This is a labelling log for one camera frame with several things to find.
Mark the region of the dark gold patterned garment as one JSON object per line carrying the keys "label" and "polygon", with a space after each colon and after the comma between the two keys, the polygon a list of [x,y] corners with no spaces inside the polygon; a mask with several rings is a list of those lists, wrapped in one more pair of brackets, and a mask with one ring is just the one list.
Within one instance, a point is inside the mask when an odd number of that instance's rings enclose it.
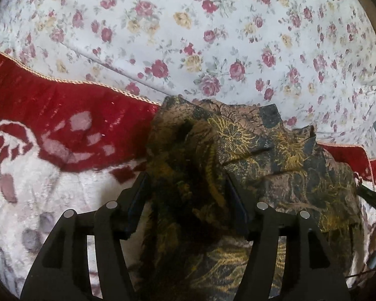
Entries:
{"label": "dark gold patterned garment", "polygon": [[138,295],[142,300],[232,300],[251,243],[234,228],[231,177],[251,203],[308,211],[344,274],[363,254],[349,165],[316,142],[312,126],[288,130],[274,105],[167,98],[147,145],[153,185]]}

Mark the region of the red white floral fleece blanket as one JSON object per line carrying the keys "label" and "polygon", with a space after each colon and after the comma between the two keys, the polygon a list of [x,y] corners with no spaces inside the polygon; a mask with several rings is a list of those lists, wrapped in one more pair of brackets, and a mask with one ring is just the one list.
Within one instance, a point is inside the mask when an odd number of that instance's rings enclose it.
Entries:
{"label": "red white floral fleece blanket", "polygon": [[[5,240],[0,255],[12,257],[0,263],[6,296],[21,297],[34,260],[66,210],[96,211],[147,173],[151,125],[167,98],[157,103],[101,84],[57,80],[0,53],[0,237]],[[342,273],[349,300],[376,300],[376,268],[367,268],[376,209],[357,194],[359,185],[376,192],[376,160],[358,146],[320,142],[312,127],[317,144],[349,165],[355,181],[363,254]],[[151,183],[136,231],[121,242],[137,300],[142,300],[139,270],[152,199]],[[280,293],[285,254],[286,238],[280,237],[269,300]]]}

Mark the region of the white rose print bedsheet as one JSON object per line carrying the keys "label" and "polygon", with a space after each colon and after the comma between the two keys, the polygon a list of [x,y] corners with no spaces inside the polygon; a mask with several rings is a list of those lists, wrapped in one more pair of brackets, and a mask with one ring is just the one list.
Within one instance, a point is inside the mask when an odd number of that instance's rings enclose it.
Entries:
{"label": "white rose print bedsheet", "polygon": [[0,52],[55,78],[278,107],[376,159],[376,34],[358,0],[1,0]]}

